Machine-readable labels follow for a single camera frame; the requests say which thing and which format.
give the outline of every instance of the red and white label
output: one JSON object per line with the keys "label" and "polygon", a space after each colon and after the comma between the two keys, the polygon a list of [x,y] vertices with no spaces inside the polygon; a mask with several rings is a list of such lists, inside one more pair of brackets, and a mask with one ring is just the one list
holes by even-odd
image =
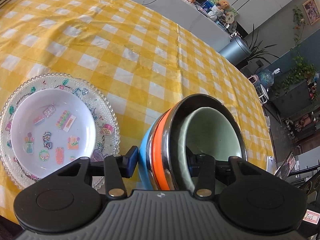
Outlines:
{"label": "red and white label", "polygon": [[312,224],[317,225],[320,219],[320,214],[307,209],[303,220]]}

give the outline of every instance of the picture frame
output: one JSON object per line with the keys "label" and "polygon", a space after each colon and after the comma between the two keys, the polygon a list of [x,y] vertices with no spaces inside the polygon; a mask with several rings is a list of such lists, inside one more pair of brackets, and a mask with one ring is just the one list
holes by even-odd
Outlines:
{"label": "picture frame", "polygon": [[320,20],[320,13],[315,0],[308,0],[303,4],[307,17],[311,25]]}

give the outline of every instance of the tablecloth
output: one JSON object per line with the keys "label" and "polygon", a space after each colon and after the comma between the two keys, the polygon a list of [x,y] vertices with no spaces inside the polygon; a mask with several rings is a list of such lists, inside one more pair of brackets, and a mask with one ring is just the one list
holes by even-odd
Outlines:
{"label": "tablecloth", "polygon": [[[140,145],[161,113],[189,94],[205,93],[235,117],[251,163],[265,169],[273,155],[254,86],[189,31],[133,1],[11,0],[0,9],[0,52],[0,105],[42,73],[86,79],[116,112],[122,154]],[[137,181],[135,172],[125,184],[132,189]],[[0,215],[15,222],[18,192],[0,167]]]}

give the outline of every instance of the green plant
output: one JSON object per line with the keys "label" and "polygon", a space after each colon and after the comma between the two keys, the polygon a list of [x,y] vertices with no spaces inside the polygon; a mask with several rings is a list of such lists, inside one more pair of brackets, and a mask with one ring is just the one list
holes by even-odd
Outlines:
{"label": "green plant", "polygon": [[258,40],[258,35],[259,35],[259,29],[257,31],[257,36],[255,38],[255,41],[253,43],[253,40],[254,40],[254,25],[253,25],[253,29],[252,29],[252,40],[251,40],[251,44],[249,46],[249,49],[251,51],[251,54],[249,57],[247,57],[247,61],[250,61],[250,60],[253,60],[255,58],[260,58],[260,59],[263,59],[264,61],[268,62],[269,64],[271,64],[268,60],[265,59],[265,57],[263,57],[264,55],[271,55],[273,57],[276,57],[276,58],[279,58],[278,56],[276,55],[273,55],[267,51],[265,51],[266,48],[270,48],[270,47],[273,47],[273,46],[276,46],[276,44],[272,44],[272,45],[268,45],[268,46],[265,46],[263,47],[262,49],[259,49],[259,46],[261,45],[261,43],[263,42],[263,40],[261,40],[257,45],[257,40]]}
{"label": "green plant", "polygon": [[293,11],[293,22],[296,24],[293,27],[293,29],[296,30],[293,40],[295,42],[294,46],[297,46],[298,42],[302,38],[304,27],[305,25],[308,25],[308,24],[305,22],[303,13],[298,6],[295,6],[295,8],[293,8],[292,11]]}
{"label": "green plant", "polygon": [[293,58],[293,60],[296,65],[291,69],[291,72],[286,76],[286,78],[282,80],[281,84],[276,87],[277,95],[279,95],[280,89],[283,89],[284,92],[287,93],[290,85],[297,84],[304,79],[308,80],[316,75],[316,68],[313,64],[306,62],[299,53]]}

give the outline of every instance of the silver trash can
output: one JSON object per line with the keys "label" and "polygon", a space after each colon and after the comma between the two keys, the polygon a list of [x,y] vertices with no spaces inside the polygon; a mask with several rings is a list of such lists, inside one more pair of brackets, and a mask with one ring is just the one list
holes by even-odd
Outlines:
{"label": "silver trash can", "polygon": [[235,36],[230,43],[219,51],[220,55],[225,57],[233,66],[250,56],[251,51],[244,41]]}

